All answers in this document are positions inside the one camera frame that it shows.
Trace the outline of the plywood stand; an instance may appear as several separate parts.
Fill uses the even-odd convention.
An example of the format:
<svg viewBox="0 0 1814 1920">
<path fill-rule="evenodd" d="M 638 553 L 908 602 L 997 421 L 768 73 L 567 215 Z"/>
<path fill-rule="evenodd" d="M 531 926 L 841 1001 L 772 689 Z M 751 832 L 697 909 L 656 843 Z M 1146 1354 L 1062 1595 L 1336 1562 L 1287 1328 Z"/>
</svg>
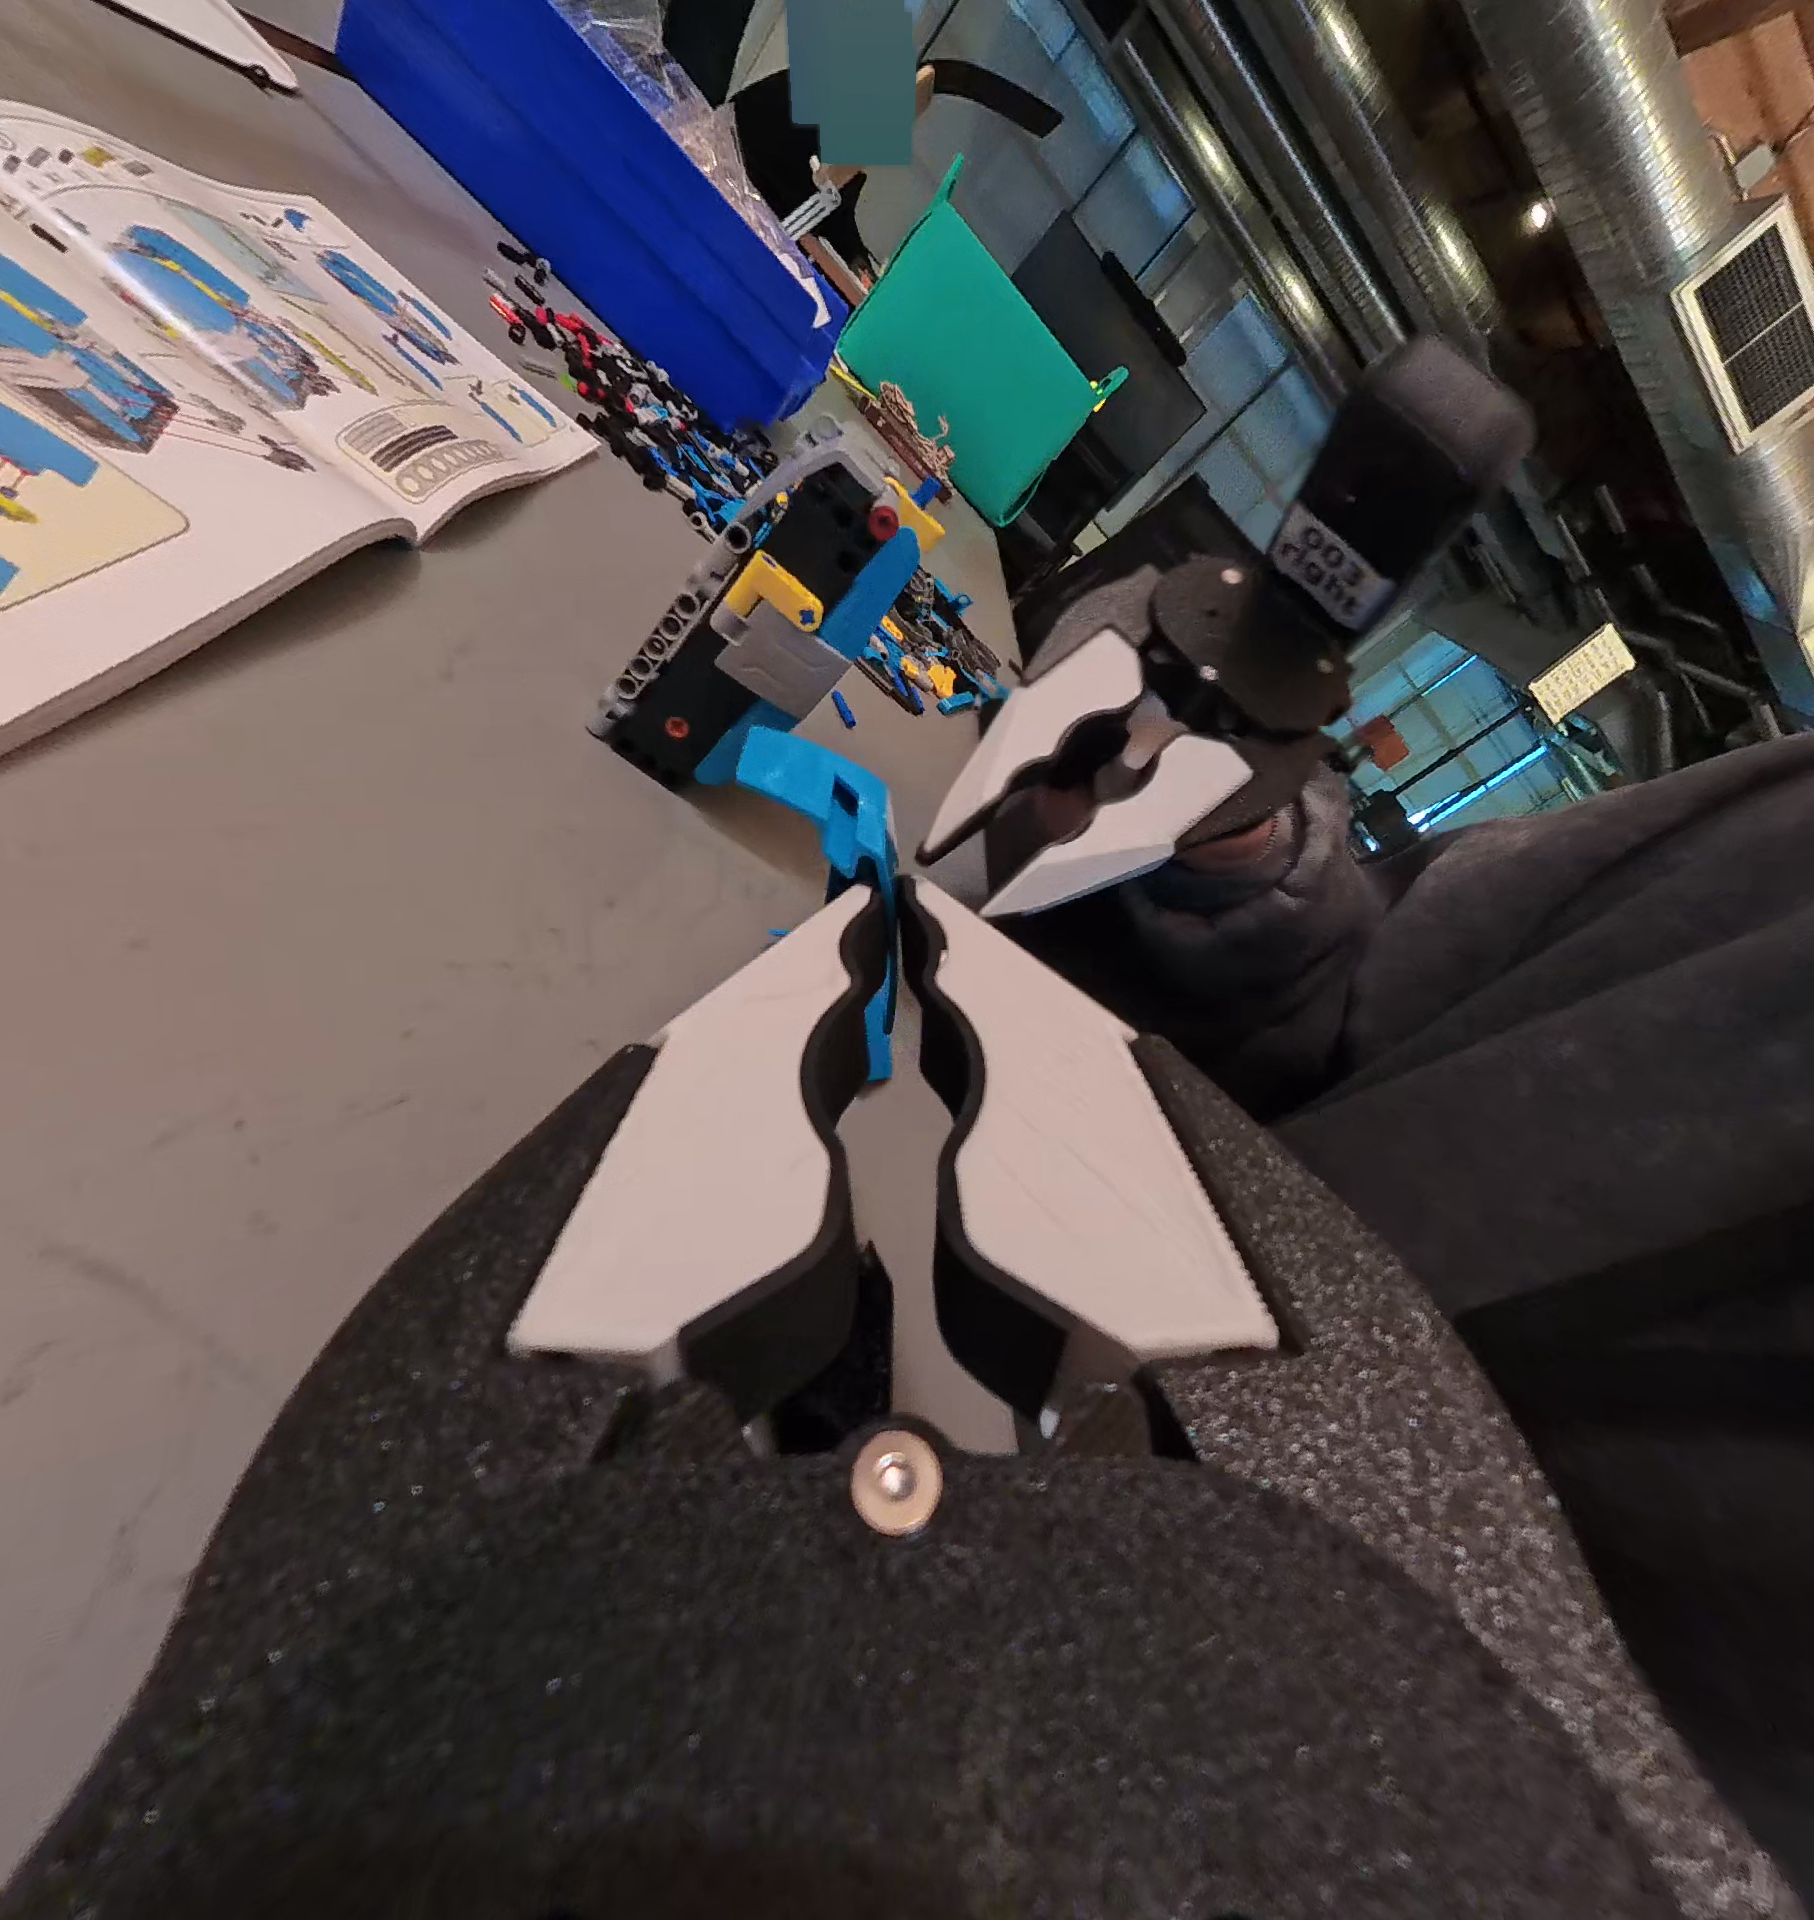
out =
<svg viewBox="0 0 1814 1920">
<path fill-rule="evenodd" d="M 844 204 L 844 190 L 857 186 L 866 176 L 868 169 L 862 164 L 828 163 L 820 154 L 813 157 L 809 177 L 816 190 L 783 219 L 786 235 L 799 245 L 823 227 Z"/>
</svg>

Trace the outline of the bundle of metal pipes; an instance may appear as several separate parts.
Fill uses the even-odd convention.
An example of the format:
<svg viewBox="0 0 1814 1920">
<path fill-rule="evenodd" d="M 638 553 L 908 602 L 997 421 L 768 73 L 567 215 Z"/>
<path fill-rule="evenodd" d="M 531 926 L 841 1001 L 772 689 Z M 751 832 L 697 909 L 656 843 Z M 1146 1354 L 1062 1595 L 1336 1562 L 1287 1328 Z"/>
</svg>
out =
<svg viewBox="0 0 1814 1920">
<path fill-rule="evenodd" d="M 1354 3 L 1133 3 L 1110 62 L 1328 381 L 1420 332 L 1488 370 L 1488 267 Z"/>
</svg>

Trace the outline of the empty clear plastic bags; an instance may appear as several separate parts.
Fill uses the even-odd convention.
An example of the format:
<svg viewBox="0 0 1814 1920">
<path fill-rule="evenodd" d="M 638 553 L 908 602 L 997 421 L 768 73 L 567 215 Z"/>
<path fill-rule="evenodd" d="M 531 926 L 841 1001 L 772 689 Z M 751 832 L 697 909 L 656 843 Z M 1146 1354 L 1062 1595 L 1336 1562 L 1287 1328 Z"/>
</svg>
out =
<svg viewBox="0 0 1814 1920">
<path fill-rule="evenodd" d="M 753 227 L 755 235 L 776 255 L 776 261 L 796 277 L 813 302 L 813 324 L 832 321 L 831 289 L 817 266 L 783 227 L 784 215 L 753 188 L 731 110 L 714 106 L 703 90 L 688 76 L 663 41 L 661 12 L 665 2 L 556 2 L 558 16 L 584 38 L 584 44 L 606 62 L 610 73 L 625 83 L 701 169 L 728 204 Z"/>
</svg>

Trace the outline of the white vent grille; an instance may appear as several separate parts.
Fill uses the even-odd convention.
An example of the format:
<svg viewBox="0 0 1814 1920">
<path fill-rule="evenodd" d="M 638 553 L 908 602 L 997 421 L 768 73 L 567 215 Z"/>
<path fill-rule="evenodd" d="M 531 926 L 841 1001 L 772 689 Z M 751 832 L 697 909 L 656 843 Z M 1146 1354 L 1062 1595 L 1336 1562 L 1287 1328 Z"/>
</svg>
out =
<svg viewBox="0 0 1814 1920">
<path fill-rule="evenodd" d="M 1814 259 L 1789 199 L 1755 204 L 1670 305 L 1732 454 L 1814 412 Z"/>
</svg>

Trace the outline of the wooden puzzle model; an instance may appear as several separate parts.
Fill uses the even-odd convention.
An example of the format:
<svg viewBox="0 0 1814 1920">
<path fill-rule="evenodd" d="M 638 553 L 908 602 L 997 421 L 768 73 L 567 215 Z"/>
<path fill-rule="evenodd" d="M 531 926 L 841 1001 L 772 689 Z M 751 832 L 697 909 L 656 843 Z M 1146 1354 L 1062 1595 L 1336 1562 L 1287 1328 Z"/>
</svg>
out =
<svg viewBox="0 0 1814 1920">
<path fill-rule="evenodd" d="M 857 381 L 856 389 L 864 417 L 906 459 L 927 474 L 946 478 L 952 472 L 957 455 L 947 417 L 938 417 L 933 427 L 927 427 L 919 421 L 915 403 L 895 381 L 883 381 L 877 391 Z"/>
</svg>

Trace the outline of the blue storage bin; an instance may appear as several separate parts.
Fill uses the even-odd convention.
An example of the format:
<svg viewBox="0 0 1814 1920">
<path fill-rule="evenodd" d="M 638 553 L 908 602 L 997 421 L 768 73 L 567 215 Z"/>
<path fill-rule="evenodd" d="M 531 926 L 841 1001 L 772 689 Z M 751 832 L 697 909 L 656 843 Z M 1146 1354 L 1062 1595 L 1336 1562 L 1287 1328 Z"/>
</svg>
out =
<svg viewBox="0 0 1814 1920">
<path fill-rule="evenodd" d="M 846 302 L 545 2 L 349 2 L 349 75 L 720 425 L 794 417 Z"/>
</svg>

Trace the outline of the green plastic board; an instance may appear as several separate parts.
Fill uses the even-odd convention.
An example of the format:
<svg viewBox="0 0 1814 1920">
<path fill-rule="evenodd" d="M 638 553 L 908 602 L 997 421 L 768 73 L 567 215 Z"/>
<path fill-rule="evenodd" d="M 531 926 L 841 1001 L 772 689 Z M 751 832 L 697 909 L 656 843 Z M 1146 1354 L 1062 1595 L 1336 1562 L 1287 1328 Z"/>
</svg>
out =
<svg viewBox="0 0 1814 1920">
<path fill-rule="evenodd" d="M 1126 381 L 1091 377 L 956 209 L 967 157 L 946 170 L 869 296 L 849 314 L 838 362 L 869 392 L 895 387 L 925 434 L 942 427 L 949 481 L 1001 528 L 1047 467 Z"/>
</svg>

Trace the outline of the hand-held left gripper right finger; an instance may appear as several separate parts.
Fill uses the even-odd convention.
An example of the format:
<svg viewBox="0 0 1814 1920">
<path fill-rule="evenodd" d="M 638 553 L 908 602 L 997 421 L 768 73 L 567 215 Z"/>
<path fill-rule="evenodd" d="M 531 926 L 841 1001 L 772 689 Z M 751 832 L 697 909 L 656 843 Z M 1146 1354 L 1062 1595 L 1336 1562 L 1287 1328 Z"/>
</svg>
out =
<svg viewBox="0 0 1814 1920">
<path fill-rule="evenodd" d="M 1164 1361 L 1272 1357 L 1281 1311 L 1209 1186 L 1146 1039 L 927 880 L 901 887 L 936 1162 L 942 1344 L 1028 1448 Z"/>
</svg>

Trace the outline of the blue curved panel piece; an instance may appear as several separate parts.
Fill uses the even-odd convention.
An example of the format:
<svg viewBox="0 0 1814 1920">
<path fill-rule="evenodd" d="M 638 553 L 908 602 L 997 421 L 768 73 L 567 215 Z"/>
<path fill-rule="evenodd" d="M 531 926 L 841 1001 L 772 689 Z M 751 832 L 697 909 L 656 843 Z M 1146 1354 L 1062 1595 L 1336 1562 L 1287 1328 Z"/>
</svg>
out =
<svg viewBox="0 0 1814 1920">
<path fill-rule="evenodd" d="M 866 1007 L 869 1082 L 895 1073 L 899 995 L 895 801 L 879 775 L 816 742 L 745 716 L 703 755 L 701 785 L 740 785 L 808 819 L 822 841 L 825 900 L 866 883 L 887 911 L 887 974 Z"/>
</svg>

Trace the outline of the grey desk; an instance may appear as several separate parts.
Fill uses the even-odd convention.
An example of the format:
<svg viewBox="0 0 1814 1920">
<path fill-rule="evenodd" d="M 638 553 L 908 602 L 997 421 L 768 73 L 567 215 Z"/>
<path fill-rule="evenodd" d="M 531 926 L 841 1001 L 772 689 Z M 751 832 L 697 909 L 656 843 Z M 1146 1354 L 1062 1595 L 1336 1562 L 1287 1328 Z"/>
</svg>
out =
<svg viewBox="0 0 1814 1920">
<path fill-rule="evenodd" d="M 0 762 L 0 1887 L 343 1315 L 822 903 L 585 732 L 701 556 L 591 457 Z"/>
</svg>

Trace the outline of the silver ventilation duct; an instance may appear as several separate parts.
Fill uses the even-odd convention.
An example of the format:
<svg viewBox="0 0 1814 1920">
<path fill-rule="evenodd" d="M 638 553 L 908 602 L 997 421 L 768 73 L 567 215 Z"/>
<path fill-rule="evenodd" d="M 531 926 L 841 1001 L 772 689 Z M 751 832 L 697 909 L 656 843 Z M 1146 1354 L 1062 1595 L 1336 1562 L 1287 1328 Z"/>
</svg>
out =
<svg viewBox="0 0 1814 1920">
<path fill-rule="evenodd" d="M 1738 446 L 1675 302 L 1761 209 L 1735 199 L 1667 16 L 1654 2 L 1465 15 L 1769 674 L 1814 718 L 1814 430 Z"/>
</svg>

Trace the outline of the instruction booklet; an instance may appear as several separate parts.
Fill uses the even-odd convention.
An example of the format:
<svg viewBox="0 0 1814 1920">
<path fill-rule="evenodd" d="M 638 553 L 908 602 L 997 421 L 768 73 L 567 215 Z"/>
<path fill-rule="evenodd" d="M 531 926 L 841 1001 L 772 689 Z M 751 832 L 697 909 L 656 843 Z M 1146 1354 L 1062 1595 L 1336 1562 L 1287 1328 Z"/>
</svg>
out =
<svg viewBox="0 0 1814 1920">
<path fill-rule="evenodd" d="M 327 204 L 0 99 L 0 759 L 601 448 Z"/>
</svg>

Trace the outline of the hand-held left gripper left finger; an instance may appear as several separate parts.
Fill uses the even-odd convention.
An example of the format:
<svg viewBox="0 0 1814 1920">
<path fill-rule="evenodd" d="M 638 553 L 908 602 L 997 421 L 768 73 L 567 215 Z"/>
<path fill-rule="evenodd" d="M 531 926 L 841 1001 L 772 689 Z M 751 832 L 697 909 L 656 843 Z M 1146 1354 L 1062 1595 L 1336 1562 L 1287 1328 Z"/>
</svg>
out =
<svg viewBox="0 0 1814 1920">
<path fill-rule="evenodd" d="M 510 1354 L 692 1378 L 743 1424 L 823 1375 L 862 1261 L 841 1122 L 891 955 L 884 898 L 854 886 L 635 1050 Z"/>
</svg>

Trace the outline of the black monitor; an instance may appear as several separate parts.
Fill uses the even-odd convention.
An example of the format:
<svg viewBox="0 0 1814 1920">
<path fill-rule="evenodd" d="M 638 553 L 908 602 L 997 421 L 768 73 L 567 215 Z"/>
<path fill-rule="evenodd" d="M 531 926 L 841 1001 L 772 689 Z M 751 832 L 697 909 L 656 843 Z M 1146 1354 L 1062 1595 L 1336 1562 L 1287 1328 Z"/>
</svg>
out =
<svg viewBox="0 0 1814 1920">
<path fill-rule="evenodd" d="M 1185 349 L 1113 251 L 1100 252 L 1073 213 L 1040 235 L 1016 286 L 1095 387 L 1120 387 L 1050 467 L 1047 511 L 1100 513 L 1146 478 L 1206 415 L 1185 373 Z"/>
</svg>

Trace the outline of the grey blue toy robot build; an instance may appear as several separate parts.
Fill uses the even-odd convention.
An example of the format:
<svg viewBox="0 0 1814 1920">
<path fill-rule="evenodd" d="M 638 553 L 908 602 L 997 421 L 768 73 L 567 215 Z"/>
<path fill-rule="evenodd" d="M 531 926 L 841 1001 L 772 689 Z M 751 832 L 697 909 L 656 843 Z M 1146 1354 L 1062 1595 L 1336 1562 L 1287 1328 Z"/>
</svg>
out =
<svg viewBox="0 0 1814 1920">
<path fill-rule="evenodd" d="M 588 718 L 669 790 L 728 785 L 751 731 L 792 731 L 866 655 L 942 540 L 942 481 L 828 441 L 751 491 Z"/>
</svg>

